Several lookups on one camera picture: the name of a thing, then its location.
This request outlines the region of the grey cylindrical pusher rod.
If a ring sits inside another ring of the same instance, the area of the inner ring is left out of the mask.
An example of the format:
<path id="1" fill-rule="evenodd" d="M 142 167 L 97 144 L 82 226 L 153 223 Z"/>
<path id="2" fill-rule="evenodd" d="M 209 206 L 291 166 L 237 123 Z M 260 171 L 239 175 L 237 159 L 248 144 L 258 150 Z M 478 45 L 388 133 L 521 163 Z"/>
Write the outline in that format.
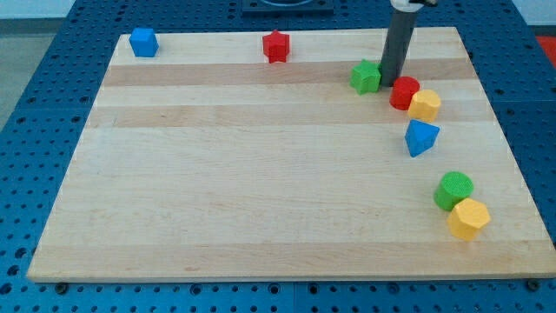
<path id="1" fill-rule="evenodd" d="M 383 87 L 392 87 L 402 72 L 417 16 L 417 12 L 393 10 L 381 56 Z"/>

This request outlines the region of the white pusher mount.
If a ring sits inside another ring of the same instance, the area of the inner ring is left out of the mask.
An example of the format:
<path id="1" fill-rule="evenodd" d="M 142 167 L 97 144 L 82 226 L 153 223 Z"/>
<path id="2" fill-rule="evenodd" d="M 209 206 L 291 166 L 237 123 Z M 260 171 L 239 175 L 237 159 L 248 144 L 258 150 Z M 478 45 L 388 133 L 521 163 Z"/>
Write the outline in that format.
<path id="1" fill-rule="evenodd" d="M 390 3 L 398 11 L 417 12 L 423 7 L 436 7 L 438 0 L 390 0 Z"/>

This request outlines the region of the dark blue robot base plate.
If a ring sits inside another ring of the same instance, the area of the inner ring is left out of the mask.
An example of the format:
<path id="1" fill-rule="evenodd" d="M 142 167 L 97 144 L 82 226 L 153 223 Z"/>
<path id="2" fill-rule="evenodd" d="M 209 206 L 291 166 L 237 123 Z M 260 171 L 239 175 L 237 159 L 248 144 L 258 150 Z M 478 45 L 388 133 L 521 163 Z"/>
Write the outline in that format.
<path id="1" fill-rule="evenodd" d="M 333 0 L 241 0 L 244 16 L 334 12 Z"/>

